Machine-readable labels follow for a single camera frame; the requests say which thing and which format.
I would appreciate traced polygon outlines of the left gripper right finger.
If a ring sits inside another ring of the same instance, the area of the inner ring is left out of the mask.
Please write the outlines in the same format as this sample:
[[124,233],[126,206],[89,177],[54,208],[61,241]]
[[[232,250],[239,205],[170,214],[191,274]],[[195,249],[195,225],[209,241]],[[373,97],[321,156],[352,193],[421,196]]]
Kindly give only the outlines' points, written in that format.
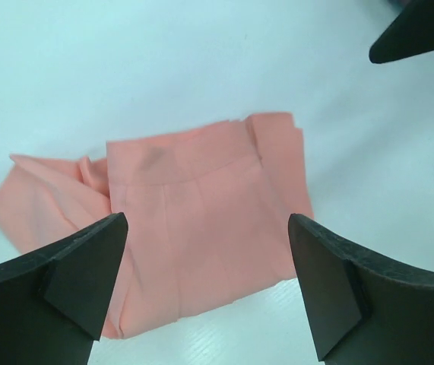
[[434,271],[399,262],[292,214],[290,248],[317,358],[434,365]]

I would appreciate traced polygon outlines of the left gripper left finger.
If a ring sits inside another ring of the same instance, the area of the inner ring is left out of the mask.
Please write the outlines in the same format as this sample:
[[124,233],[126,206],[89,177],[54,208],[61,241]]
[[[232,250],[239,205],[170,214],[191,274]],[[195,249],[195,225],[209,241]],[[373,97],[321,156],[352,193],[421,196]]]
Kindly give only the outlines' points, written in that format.
[[128,222],[111,214],[0,264],[0,365],[85,365],[100,340]]

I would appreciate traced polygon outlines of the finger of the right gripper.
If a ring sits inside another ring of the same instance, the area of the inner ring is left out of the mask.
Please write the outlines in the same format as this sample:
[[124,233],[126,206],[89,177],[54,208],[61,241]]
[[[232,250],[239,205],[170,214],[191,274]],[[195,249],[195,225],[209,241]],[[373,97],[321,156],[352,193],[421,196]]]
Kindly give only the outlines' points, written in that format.
[[369,50],[373,64],[384,64],[434,51],[434,0],[408,2]]

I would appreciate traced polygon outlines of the pink skirt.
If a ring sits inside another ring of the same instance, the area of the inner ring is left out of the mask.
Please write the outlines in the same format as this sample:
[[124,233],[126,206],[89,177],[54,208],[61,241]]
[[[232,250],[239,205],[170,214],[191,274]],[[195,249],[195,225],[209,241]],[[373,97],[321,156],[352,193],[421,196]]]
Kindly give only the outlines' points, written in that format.
[[123,213],[128,236],[103,335],[130,338],[296,275],[287,223],[312,216],[303,132],[258,113],[112,141],[99,160],[15,155],[0,230],[22,253]]

